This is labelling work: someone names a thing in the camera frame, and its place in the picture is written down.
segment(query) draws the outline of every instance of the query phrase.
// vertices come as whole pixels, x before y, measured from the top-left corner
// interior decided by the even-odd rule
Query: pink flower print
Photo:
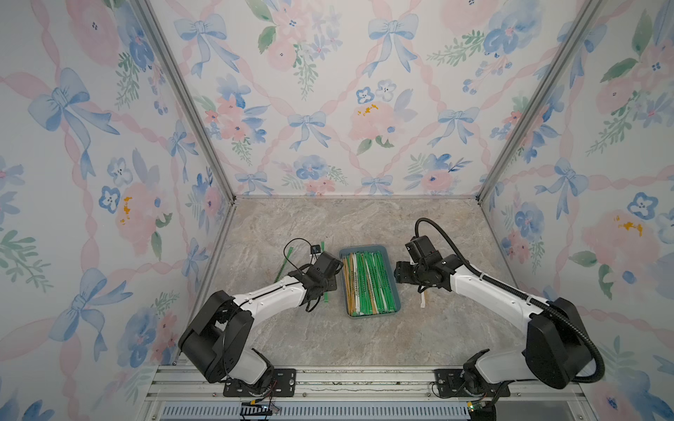
[[[601,88],[596,96],[596,109],[601,114],[609,114],[627,104],[632,97],[634,81],[629,78],[619,77]]]
[[[292,69],[296,58],[293,42],[289,39],[277,39],[269,46],[267,52],[269,65],[280,71]]]
[[[377,136],[391,139],[396,132],[398,119],[393,108],[384,102],[371,102],[367,106],[361,106],[354,110],[351,115],[352,128],[348,136],[357,141],[363,139],[374,140]]]
[[[606,381],[595,383],[589,395],[601,420],[634,421],[640,418],[627,396]]]
[[[582,239],[601,265],[611,268],[604,277],[613,283],[613,297],[642,302],[644,293],[657,286],[648,267],[660,256],[654,231],[634,215],[621,210],[605,213],[597,225],[583,228]]]
[[[218,115],[219,114],[217,112],[213,111],[213,110],[206,111],[206,122],[208,124],[210,124],[211,121],[217,122],[218,121]]]
[[[483,27],[498,6],[498,0],[444,1],[440,9],[440,19],[445,28],[458,37]]]
[[[290,38],[297,42],[306,39],[306,33],[311,20],[306,11],[302,10],[301,0],[294,0],[293,5],[279,2],[280,10],[272,11],[272,18],[276,27],[276,35],[279,38]]]
[[[335,191],[335,182],[326,177],[318,180],[311,180],[305,184],[307,192],[311,195],[322,196],[325,193]]]
[[[156,187],[148,189],[143,183],[130,185],[122,194],[115,224],[119,235],[129,241],[136,256],[148,250],[150,237],[156,230],[156,220],[166,212],[164,195]]]
[[[674,46],[671,40],[651,45],[641,54],[641,63],[632,69],[632,78],[642,90],[652,91],[664,79],[674,75]]]
[[[445,191],[452,186],[454,177],[447,171],[436,170],[426,174],[421,179],[424,191]]]
[[[220,115],[234,119],[243,118],[243,108],[237,106],[237,99],[235,96],[230,96],[229,100],[220,97],[218,98],[218,102],[221,104],[218,107],[218,113]]]
[[[522,116],[522,113],[521,113],[521,112],[519,112],[519,111],[512,111],[512,112],[510,113],[510,117],[508,117],[508,118],[506,118],[505,120],[503,120],[503,122],[504,122],[505,124],[510,123],[510,124],[512,124],[513,127],[514,127],[514,126],[517,124],[517,122],[520,120],[520,117],[521,117],[521,116]]]
[[[82,51],[97,64],[117,67],[119,36],[110,10],[102,1],[66,0],[70,32]]]
[[[215,218],[221,205],[222,195],[220,194],[220,190],[218,190],[217,187],[208,187],[206,194],[204,195],[204,209],[206,210],[206,215],[210,218]]]
[[[159,330],[157,337],[164,341],[168,340],[173,334],[173,327],[177,321],[178,316],[174,315],[171,310],[167,311],[157,325],[157,330]]]

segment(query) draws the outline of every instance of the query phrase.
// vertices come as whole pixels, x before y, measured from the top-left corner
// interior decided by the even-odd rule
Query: black cable
[[[442,396],[438,395],[438,394],[435,392],[435,390],[433,390],[433,386],[435,386],[436,384],[437,384],[436,382],[431,382],[431,392],[433,392],[433,394],[434,394],[435,396],[439,397],[440,399],[449,399],[449,398],[451,398],[451,397],[456,397],[456,396],[459,394],[459,392],[461,392],[461,389],[463,389],[463,387],[466,385],[466,382],[461,383],[461,386],[459,386],[459,387],[456,389],[456,392],[454,392],[454,394],[453,394],[452,396],[447,396],[447,397],[442,397]]]
[[[283,247],[283,258],[286,259],[286,260],[288,261],[288,263],[290,263],[291,265],[293,265],[293,267],[294,267],[295,269],[299,270],[299,268],[298,268],[297,266],[295,266],[295,264],[294,264],[293,262],[290,261],[290,259],[288,258],[288,255],[286,254],[286,249],[287,249],[288,246],[289,246],[293,241],[295,241],[295,240],[302,240],[302,241],[306,242],[306,243],[309,245],[309,253],[311,253],[311,243],[310,243],[309,241],[306,241],[306,240],[305,240],[304,238],[302,238],[302,237],[297,237],[297,238],[293,238],[292,240],[288,241],[288,242],[286,243],[286,246]]]
[[[489,408],[491,406],[496,405],[496,402],[498,402],[499,398],[501,397],[501,392],[507,389],[507,387],[510,383],[513,383],[512,380],[507,380],[507,381],[502,381],[499,383],[499,387],[496,388],[496,392],[494,392],[494,397],[491,398],[491,401],[485,405],[485,408]]]
[[[599,349],[595,346],[595,344],[592,342],[592,340],[582,331],[580,330],[576,325],[571,323],[571,321],[562,315],[559,311],[553,309],[549,305],[542,303],[538,301],[535,298],[530,298],[528,294],[525,294],[522,291],[519,291],[510,285],[504,284],[503,282],[496,280],[492,278],[491,276],[488,276],[485,273],[480,272],[479,270],[475,269],[469,262],[468,260],[464,257],[463,254],[459,251],[458,247],[454,244],[454,241],[450,238],[450,236],[447,235],[445,230],[443,230],[440,225],[436,224],[433,220],[430,220],[428,218],[419,218],[417,222],[415,223],[415,236],[419,237],[419,224],[421,222],[426,222],[427,224],[430,224],[432,227],[434,227],[440,235],[447,241],[447,243],[450,245],[452,250],[454,251],[454,254],[461,260],[461,263],[463,263],[464,266],[468,268],[469,271],[471,271],[475,276],[482,277],[485,281],[489,282],[490,284],[497,286],[498,288],[501,288],[502,290],[508,291],[510,294],[513,294],[514,296],[521,298],[522,300],[528,300],[531,304],[535,305],[536,307],[540,308],[543,310],[543,312],[547,315],[550,316],[552,319],[555,319],[571,329],[574,334],[581,340],[581,342],[588,348],[590,351],[590,355],[594,359],[595,363],[595,369],[594,373],[589,375],[589,376],[581,376],[581,377],[574,377],[572,381],[576,383],[595,383],[597,381],[600,381],[602,377],[604,377],[604,373],[606,371],[606,367],[604,365],[604,358],[601,356],[601,353],[599,352]]]

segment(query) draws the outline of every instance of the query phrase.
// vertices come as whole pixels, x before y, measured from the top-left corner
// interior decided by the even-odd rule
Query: black mounting plate
[[[295,396],[295,379],[297,370],[294,368],[275,368],[272,375],[272,383],[276,381],[274,388],[274,397],[293,397]],[[224,397],[254,397],[246,384],[238,379],[227,379],[224,382]]]
[[[439,368],[437,370],[433,370],[433,374],[435,375],[435,386],[437,387],[437,395],[442,398],[480,397],[481,395],[473,396],[469,394],[466,389],[461,388],[461,390],[459,390],[463,384],[463,380],[461,379],[462,372],[463,368]],[[493,397],[497,387],[498,385],[489,385],[487,397]],[[505,386],[505,390],[501,391],[500,396],[510,396],[510,389],[508,389],[508,386]]]

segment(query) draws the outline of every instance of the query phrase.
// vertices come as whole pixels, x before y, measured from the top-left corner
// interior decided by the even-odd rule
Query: blue bow print
[[[377,189],[381,192],[382,195],[392,195],[393,192],[387,189],[384,186],[390,186],[391,183],[393,183],[393,176],[392,175],[387,175],[383,176],[381,178],[372,178],[372,177],[365,177],[363,180],[361,180],[361,184],[363,187],[370,186],[370,195],[373,195],[377,192]]]
[[[238,60],[239,56],[231,53],[221,46],[219,46],[214,40],[207,38],[204,39],[202,35],[212,36],[219,40],[227,39],[227,29],[224,26],[224,20],[220,15],[212,14],[209,15],[206,20],[198,20],[196,22],[190,22],[189,19],[178,19],[173,22],[175,30],[178,31],[178,35],[185,41],[189,41],[195,36],[197,37],[197,44],[199,44],[199,51],[202,54],[202,60],[192,66],[192,74],[199,77],[202,76],[202,69],[204,68],[204,63],[210,60],[210,45],[215,53],[220,56],[222,61],[224,61],[229,67],[234,69],[237,73],[237,65],[234,64],[234,60]]]
[[[492,190],[491,194],[489,195],[489,211],[496,207],[496,196],[500,196],[501,193],[503,193],[503,188],[505,186],[503,185],[502,182],[496,183],[494,186],[494,190]]]
[[[479,112],[480,109],[477,108],[476,106],[470,107],[465,111],[444,110],[437,117],[437,120],[439,123],[449,122],[449,124],[447,125],[447,129],[445,130],[445,134],[443,134],[440,137],[436,137],[435,139],[428,142],[428,144],[431,146],[437,145],[440,139],[442,139],[443,137],[447,137],[454,132],[454,127],[457,127],[459,137],[461,138],[463,143],[468,143],[466,137],[472,136],[473,133],[469,131],[466,127],[464,127],[463,123],[464,122],[472,123],[473,121],[475,121]]]
[[[569,31],[571,30],[572,25],[573,22],[567,22],[564,25],[562,25],[561,30],[559,31],[559,35],[557,35],[557,41],[559,42],[566,41],[566,38],[569,35]],[[583,45],[588,53],[594,51],[596,46],[599,45],[601,40],[604,38],[604,35],[606,34],[606,29],[607,29],[606,25],[599,25],[594,27],[588,33],[588,36],[583,41]],[[583,70],[583,63],[581,62],[580,58],[581,50],[582,49],[578,50],[576,56],[574,57],[574,62],[573,64],[571,64],[569,88],[574,87],[574,82],[577,77],[585,76],[585,71]]]
[[[194,273],[194,290],[199,290],[199,265],[198,261],[203,261],[208,259],[206,254],[206,248],[204,247],[201,252],[199,252],[199,243],[196,238],[192,238],[189,242],[189,252],[187,253],[187,258],[183,263],[183,276],[188,276],[189,272]]]
[[[379,60],[374,63],[367,65],[365,70],[363,70],[363,75],[367,73],[369,77],[372,77],[372,72],[375,71],[377,65],[382,61],[386,61],[391,55],[391,35],[397,35],[393,37],[393,43],[396,45],[396,52],[398,52],[398,59],[402,63],[402,66],[410,71],[410,60],[416,59],[416,55],[412,54],[407,48],[402,45],[402,41],[399,36],[411,40],[417,34],[417,26],[419,26],[419,17],[413,13],[405,16],[401,20],[392,20],[391,22],[385,21],[383,19],[374,19],[371,20],[367,25],[367,31],[370,35],[371,40],[378,40],[382,36],[385,36],[384,43],[381,46],[381,56]]]
[[[559,180],[555,181],[555,184],[550,187],[536,186],[536,194],[544,191],[556,193],[561,189],[559,202],[557,202],[557,219],[559,219],[562,210],[565,214],[569,214],[569,203],[567,202],[567,192],[569,187],[571,187],[571,193],[574,196],[578,196],[588,188],[590,182],[586,176],[576,174],[576,171],[571,169],[571,164],[565,158],[560,158],[557,161],[555,164],[555,172],[561,175]]]
[[[79,137],[82,146],[84,146],[82,158],[80,159],[80,170],[82,171],[82,178],[85,180],[87,174],[96,176],[94,167],[91,165],[91,159],[89,159],[89,153],[87,152],[91,144],[91,138],[89,137],[89,130],[86,129],[82,120],[73,115],[67,108],[70,107],[77,115],[99,129],[113,135],[119,134],[117,130],[108,124],[110,123],[111,115],[109,112],[90,112],[75,105],[78,102],[87,101],[89,101],[89,91],[86,90],[77,73],[73,69],[66,67],[61,71],[60,86],[54,89],[51,96],[40,95],[28,106],[28,112],[33,119],[49,131],[58,129],[59,125],[61,125],[61,115],[65,117],[68,125],[70,125]]]
[[[291,127],[302,126],[302,138],[299,141],[296,141],[295,143],[290,145],[289,149],[294,149],[297,151],[299,149],[300,144],[305,140],[309,139],[309,130],[311,130],[316,140],[321,142],[321,144],[326,148],[328,147],[326,140],[332,139],[330,136],[326,136],[323,133],[319,132],[318,129],[316,129],[316,126],[318,127],[326,126],[326,114],[323,111],[316,111],[312,115],[305,115],[304,117],[299,114],[293,114],[290,117],[288,117],[288,124]]]
[[[269,196],[271,196],[272,192],[274,191],[274,189],[271,189],[262,184],[267,182],[267,174],[264,171],[258,171],[255,174],[234,174],[234,178],[236,178],[241,183],[245,183],[246,181],[248,182],[248,191],[245,192],[244,195],[249,195],[250,192],[255,191],[256,187],[259,187],[260,190],[262,190],[264,193],[267,193]]]
[[[192,155],[199,155],[199,152],[194,150],[195,143],[186,143],[184,140],[186,137],[185,126],[182,121],[178,120],[175,122],[175,132],[168,139],[168,144],[166,145],[171,156],[175,156],[175,153],[178,152],[178,155],[183,160],[183,183],[187,182],[187,155],[185,151],[188,151]]]
[[[98,361],[98,356],[101,351],[107,351],[103,335],[103,325],[105,324],[105,317],[103,313],[98,310],[85,309],[87,305],[102,306],[120,302],[129,298],[133,292],[124,292],[126,281],[122,282],[117,288],[109,293],[94,298],[98,291],[102,290],[108,280],[96,268],[87,269],[82,275],[80,281],[80,293],[75,296],[70,308],[64,310],[54,322],[54,325],[49,331],[49,337],[58,342],[65,342],[70,339],[78,328],[80,317],[93,326],[98,331],[98,336],[94,342],[94,361]]]

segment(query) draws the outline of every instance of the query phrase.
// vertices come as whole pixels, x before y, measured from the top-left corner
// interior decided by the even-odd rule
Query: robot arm
[[[442,257],[427,236],[419,236],[419,222],[428,222],[447,240],[456,254]],[[473,267],[435,222],[421,218],[415,237],[406,244],[412,262],[396,264],[396,281],[428,288],[444,288],[479,302],[526,335],[523,346],[501,351],[483,350],[464,364],[464,381],[471,393],[484,393],[489,385],[538,379],[556,389],[570,381],[593,383],[601,379],[601,354],[587,336],[576,307],[563,298],[549,302],[491,278]],[[596,371],[577,374],[592,360]]]
[[[247,294],[217,291],[207,299],[178,345],[209,383],[230,377],[244,382],[252,395],[268,390],[274,366],[257,350],[245,348],[250,330],[283,310],[306,304],[309,312],[311,301],[336,289],[342,262],[321,253],[313,265],[300,269]]]

